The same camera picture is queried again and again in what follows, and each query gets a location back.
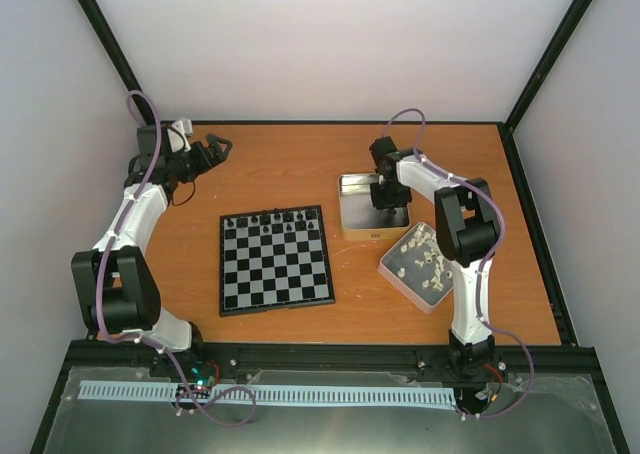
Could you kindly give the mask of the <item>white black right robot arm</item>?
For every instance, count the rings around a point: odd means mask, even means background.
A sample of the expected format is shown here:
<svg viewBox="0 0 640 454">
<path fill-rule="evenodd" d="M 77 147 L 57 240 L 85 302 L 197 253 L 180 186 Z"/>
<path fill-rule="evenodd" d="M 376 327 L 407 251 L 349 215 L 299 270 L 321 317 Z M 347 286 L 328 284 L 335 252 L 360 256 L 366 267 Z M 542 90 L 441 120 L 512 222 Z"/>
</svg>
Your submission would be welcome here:
<svg viewBox="0 0 640 454">
<path fill-rule="evenodd" d="M 459 379 L 491 361 L 495 339 L 489 321 L 489 273 L 504 240 L 504 216 L 487 181 L 464 179 L 416 150 L 399 150 L 389 136 L 369 147 L 379 180 L 371 186 L 373 207 L 405 207 L 411 191 L 431 201 L 440 252 L 451 262 L 454 316 L 449 330 L 449 368 Z"/>
</svg>

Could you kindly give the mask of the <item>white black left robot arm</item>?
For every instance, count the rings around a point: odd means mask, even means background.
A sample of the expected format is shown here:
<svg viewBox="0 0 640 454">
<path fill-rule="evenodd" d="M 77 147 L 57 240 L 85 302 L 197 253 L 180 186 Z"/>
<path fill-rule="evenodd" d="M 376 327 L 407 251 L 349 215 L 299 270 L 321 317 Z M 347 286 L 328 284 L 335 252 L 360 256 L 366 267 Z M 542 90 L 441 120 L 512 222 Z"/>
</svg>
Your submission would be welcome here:
<svg viewBox="0 0 640 454">
<path fill-rule="evenodd" d="M 161 305 L 145 252 L 160 217 L 181 184 L 189 184 L 223 163 L 229 140 L 207 135 L 190 141 L 187 119 L 137 131 L 139 152 L 128 165 L 123 200 L 106 233 L 88 251 L 76 253 L 71 271 L 88 331 L 107 342 L 145 342 L 174 352 L 172 362 L 186 376 L 201 374 L 208 352 L 197 343 L 198 328 Z"/>
</svg>

